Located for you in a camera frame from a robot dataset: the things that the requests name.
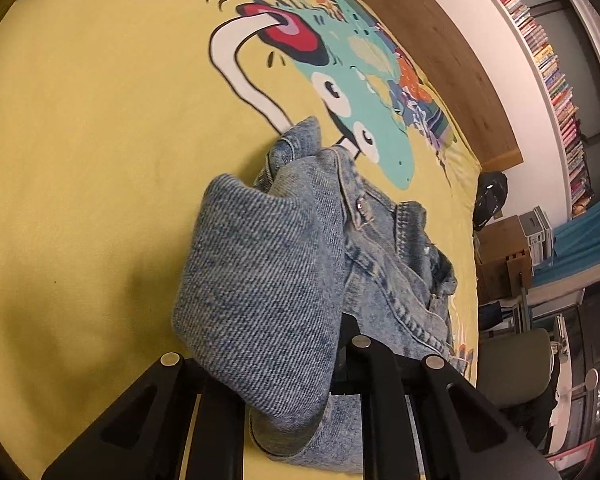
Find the blue denim jacket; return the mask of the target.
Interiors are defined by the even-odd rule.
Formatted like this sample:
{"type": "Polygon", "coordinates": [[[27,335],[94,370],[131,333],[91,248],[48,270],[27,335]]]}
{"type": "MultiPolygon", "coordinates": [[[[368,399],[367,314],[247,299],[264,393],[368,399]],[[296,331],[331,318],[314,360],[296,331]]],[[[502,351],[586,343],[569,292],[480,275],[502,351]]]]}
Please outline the blue denim jacket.
{"type": "Polygon", "coordinates": [[[249,408],[274,460],[357,474],[361,403],[333,396],[343,315],[393,352],[450,356],[450,260],[426,211],[360,176],[306,118],[253,185],[222,174],[202,198],[172,324],[194,360],[249,408]]]}

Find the grey chair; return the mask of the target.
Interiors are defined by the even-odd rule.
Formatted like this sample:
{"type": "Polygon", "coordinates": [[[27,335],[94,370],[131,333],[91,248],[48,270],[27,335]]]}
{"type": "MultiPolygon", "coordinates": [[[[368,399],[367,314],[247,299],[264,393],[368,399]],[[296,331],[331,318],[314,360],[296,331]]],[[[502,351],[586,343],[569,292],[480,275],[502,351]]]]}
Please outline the grey chair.
{"type": "Polygon", "coordinates": [[[544,328],[485,339],[479,344],[477,389],[497,408],[524,404],[546,390],[555,359],[544,328]]]}

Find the wooden drawer cabinet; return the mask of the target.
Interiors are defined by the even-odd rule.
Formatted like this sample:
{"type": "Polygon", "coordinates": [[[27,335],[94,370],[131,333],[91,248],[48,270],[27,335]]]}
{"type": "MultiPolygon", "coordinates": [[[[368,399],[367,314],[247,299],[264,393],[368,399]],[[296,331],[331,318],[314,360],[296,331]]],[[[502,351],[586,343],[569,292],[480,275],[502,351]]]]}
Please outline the wooden drawer cabinet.
{"type": "Polygon", "coordinates": [[[488,224],[475,234],[480,304],[515,298],[532,286],[532,259],[518,216],[488,224]]]}

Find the grey storage box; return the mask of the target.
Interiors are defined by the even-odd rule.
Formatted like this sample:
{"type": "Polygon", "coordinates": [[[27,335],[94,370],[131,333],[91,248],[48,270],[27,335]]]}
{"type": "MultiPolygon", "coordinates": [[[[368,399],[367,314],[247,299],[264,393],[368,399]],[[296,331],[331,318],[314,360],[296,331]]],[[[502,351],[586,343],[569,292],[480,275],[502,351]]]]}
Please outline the grey storage box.
{"type": "Polygon", "coordinates": [[[554,230],[540,206],[522,214],[519,221],[527,237],[532,266],[539,266],[554,255],[554,230]]]}

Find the black backpack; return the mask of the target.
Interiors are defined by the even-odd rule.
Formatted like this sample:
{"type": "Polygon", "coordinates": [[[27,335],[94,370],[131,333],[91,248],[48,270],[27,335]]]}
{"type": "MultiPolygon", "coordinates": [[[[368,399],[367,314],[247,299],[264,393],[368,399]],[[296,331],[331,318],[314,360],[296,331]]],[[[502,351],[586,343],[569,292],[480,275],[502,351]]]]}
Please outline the black backpack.
{"type": "Polygon", "coordinates": [[[486,224],[503,208],[508,195],[506,174],[501,171],[483,172],[478,177],[478,188],[472,214],[475,231],[486,224]]]}

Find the teal curtain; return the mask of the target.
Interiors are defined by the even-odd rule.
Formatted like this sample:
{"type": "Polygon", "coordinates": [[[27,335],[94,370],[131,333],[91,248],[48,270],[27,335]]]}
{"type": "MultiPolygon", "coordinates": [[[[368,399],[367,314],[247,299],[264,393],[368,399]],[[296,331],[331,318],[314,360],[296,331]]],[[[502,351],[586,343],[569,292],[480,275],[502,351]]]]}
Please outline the teal curtain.
{"type": "Polygon", "coordinates": [[[553,255],[534,270],[535,287],[553,283],[600,264],[600,202],[554,229],[553,255]]]}

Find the row of books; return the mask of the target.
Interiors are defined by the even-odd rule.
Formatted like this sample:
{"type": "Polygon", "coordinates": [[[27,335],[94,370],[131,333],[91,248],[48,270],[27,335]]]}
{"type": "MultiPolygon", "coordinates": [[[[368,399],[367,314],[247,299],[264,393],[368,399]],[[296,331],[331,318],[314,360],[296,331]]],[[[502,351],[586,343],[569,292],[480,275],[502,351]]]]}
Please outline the row of books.
{"type": "Polygon", "coordinates": [[[550,106],[556,116],[562,151],[566,156],[573,217],[580,216],[592,200],[591,180],[586,163],[578,107],[573,102],[573,86],[560,68],[558,54],[547,32],[532,15],[532,7],[524,0],[498,0],[528,47],[533,64],[538,69],[543,87],[550,96],[550,106]]]}

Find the yellow printed bedspread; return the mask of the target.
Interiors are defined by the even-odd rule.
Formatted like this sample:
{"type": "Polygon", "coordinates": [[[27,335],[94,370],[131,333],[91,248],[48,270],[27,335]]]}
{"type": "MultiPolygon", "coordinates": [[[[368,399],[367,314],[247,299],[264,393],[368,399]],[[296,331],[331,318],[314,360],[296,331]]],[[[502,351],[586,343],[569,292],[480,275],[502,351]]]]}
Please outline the yellow printed bedspread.
{"type": "Polygon", "coordinates": [[[32,479],[151,362],[204,192],[306,118],[426,211],[477,374],[478,160],[362,0],[20,0],[0,24],[0,441],[32,479]]]}

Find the wooden headboard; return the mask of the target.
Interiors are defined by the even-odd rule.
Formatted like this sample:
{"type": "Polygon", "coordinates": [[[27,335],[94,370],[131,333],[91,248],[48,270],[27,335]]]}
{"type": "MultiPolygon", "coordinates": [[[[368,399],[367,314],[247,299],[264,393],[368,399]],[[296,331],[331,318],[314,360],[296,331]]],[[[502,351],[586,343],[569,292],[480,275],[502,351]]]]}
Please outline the wooden headboard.
{"type": "Polygon", "coordinates": [[[524,162],[498,94],[474,50],[436,0],[362,0],[414,58],[466,136],[482,169],[524,162]]]}

